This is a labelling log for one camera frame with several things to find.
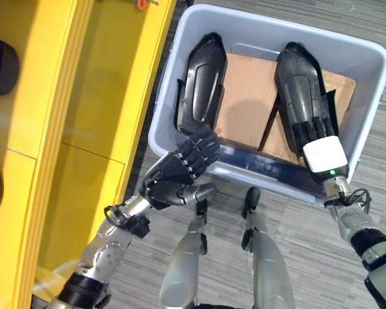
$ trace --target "yellow cabinet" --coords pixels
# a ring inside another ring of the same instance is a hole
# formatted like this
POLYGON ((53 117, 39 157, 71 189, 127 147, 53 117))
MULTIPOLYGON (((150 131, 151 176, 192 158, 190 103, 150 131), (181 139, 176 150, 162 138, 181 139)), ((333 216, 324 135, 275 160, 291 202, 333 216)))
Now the yellow cabinet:
POLYGON ((0 309, 59 292, 118 202, 176 0, 0 0, 20 59, 0 97, 0 309))

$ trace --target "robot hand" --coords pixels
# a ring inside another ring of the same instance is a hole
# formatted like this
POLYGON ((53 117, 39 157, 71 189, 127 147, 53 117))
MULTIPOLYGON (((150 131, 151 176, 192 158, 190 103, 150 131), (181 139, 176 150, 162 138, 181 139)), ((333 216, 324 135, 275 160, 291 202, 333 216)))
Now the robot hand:
POLYGON ((275 82, 290 149, 304 157, 317 183, 337 176, 347 178, 347 159, 338 138, 335 92, 326 93, 317 60, 302 44, 289 43, 279 56, 275 82))
POLYGON ((220 145, 216 138, 210 126, 202 127, 147 172, 140 195, 158 210, 204 200, 215 191, 215 185, 195 186, 193 183, 217 160, 220 145))

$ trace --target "light blue plastic bin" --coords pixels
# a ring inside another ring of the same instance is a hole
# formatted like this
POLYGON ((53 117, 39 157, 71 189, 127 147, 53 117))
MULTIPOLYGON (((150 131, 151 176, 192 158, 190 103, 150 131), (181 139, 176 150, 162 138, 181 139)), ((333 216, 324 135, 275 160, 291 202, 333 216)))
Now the light blue plastic bin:
MULTIPOLYGON (((322 69, 356 81, 340 128, 340 139, 350 166, 350 180, 386 84, 386 50, 373 42, 340 33, 218 6, 194 5, 179 21, 149 131, 152 150, 163 156, 185 139, 174 127, 177 79, 185 78, 188 55, 210 32, 222 36, 228 53, 272 61, 288 42, 302 42, 322 69)), ((208 171, 304 203, 321 206, 324 201, 322 188, 312 181, 305 169, 259 154, 223 146, 220 161, 208 171)))

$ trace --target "cardboard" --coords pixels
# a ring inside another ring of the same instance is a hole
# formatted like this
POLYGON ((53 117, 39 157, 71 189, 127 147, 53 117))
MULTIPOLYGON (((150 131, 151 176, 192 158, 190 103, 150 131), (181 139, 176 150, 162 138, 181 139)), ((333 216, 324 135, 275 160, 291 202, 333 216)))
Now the cardboard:
POLYGON ((215 132, 224 144, 257 151, 275 102, 276 62, 230 53, 227 61, 215 132))
MULTIPOLYGON (((289 149, 279 114, 261 147, 263 133, 277 96, 274 74, 276 62, 227 54, 225 94, 215 124, 224 144, 249 151, 261 151, 293 164, 304 166, 289 149)), ((335 103, 339 125, 349 106, 356 82, 322 70, 327 91, 336 89, 335 103)))

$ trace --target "silver arm segment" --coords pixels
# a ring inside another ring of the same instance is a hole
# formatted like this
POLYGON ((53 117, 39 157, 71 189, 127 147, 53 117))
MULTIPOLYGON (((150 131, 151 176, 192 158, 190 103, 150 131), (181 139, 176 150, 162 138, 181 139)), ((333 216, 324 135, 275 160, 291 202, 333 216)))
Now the silver arm segment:
POLYGON ((344 177, 326 180, 324 189, 330 200, 327 205, 333 219, 338 223, 341 237, 349 242, 369 271, 365 285, 380 308, 386 308, 386 235, 379 230, 372 218, 359 203, 343 205, 337 202, 342 193, 352 194, 344 177))
POLYGON ((295 309, 286 264, 260 214, 248 211, 242 247, 253 254, 254 309, 295 309))
MULTIPOLYGON (((140 195, 117 207, 127 219, 145 215, 151 209, 150 203, 140 195)), ((48 309, 87 309, 93 308, 104 297, 109 300, 108 284, 134 237, 132 232, 112 223, 119 223, 113 214, 103 221, 97 235, 84 248, 73 275, 48 309)))
POLYGON ((199 255, 204 253, 205 216, 189 224, 167 267, 160 290, 160 309, 194 309, 199 283, 199 255))

